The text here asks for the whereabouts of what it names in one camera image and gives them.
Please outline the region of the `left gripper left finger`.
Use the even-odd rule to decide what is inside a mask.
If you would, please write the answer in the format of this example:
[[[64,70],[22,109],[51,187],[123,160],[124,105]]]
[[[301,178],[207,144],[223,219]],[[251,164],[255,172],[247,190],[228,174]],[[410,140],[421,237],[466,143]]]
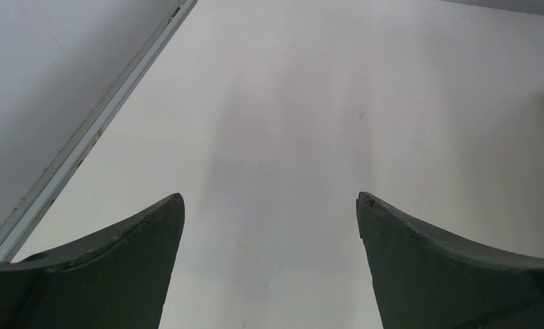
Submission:
[[[185,223],[174,193],[70,243],[0,263],[0,328],[157,328]]]

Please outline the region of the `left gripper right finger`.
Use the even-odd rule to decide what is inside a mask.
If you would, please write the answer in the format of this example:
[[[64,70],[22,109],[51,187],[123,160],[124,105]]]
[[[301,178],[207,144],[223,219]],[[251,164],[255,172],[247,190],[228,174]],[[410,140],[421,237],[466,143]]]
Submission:
[[[544,258],[507,252],[356,201],[384,328],[544,328]]]

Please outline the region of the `left aluminium corner post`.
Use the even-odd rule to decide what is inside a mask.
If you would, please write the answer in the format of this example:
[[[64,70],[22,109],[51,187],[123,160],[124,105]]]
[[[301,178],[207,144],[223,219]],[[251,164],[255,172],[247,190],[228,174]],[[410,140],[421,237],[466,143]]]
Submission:
[[[53,204],[194,1],[0,1],[0,262]]]

